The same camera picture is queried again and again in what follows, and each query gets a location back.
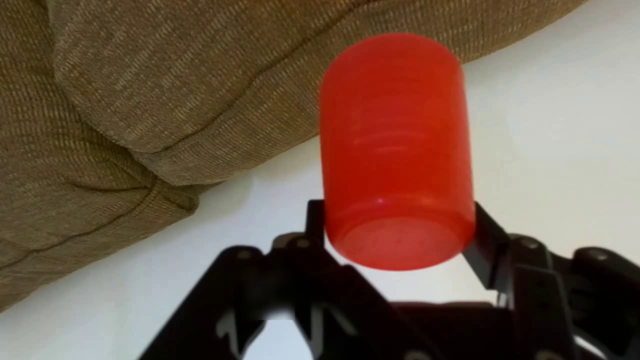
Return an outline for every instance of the white wall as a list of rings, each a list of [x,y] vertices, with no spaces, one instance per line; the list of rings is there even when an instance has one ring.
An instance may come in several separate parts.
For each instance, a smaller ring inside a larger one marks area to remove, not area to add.
[[[465,67],[476,198],[551,251],[609,246],[640,262],[640,3],[591,0],[562,23]],[[66,276],[0,315],[0,360],[136,358],[216,255],[268,251],[320,198],[312,141],[202,198],[195,217]],[[492,300],[455,258],[365,276],[391,300]],[[274,318],[251,360],[307,351]]]

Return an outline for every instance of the couch cushion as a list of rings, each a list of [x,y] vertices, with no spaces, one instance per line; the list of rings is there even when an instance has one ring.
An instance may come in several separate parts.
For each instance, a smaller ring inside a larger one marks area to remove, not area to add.
[[[584,0],[47,0],[55,77],[83,121],[169,184],[209,184],[316,134],[316,91],[355,40],[406,31],[461,60]]]
[[[52,51],[41,5],[0,3],[0,310],[195,208],[81,122]]]

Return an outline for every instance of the upholstery fabric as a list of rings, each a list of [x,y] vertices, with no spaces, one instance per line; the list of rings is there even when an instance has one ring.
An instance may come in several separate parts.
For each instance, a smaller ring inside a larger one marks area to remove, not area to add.
[[[47,0],[55,77],[83,121],[169,184],[209,184],[316,134],[345,47],[418,33],[473,60],[581,0]]]
[[[0,310],[195,208],[81,122],[53,83],[44,5],[0,3]]]

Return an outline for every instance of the red cylinder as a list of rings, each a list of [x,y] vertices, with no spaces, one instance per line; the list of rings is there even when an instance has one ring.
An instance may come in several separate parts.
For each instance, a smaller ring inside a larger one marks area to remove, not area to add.
[[[354,44],[320,88],[326,230],[355,265],[414,271],[473,234],[461,67],[441,44],[381,35]]]

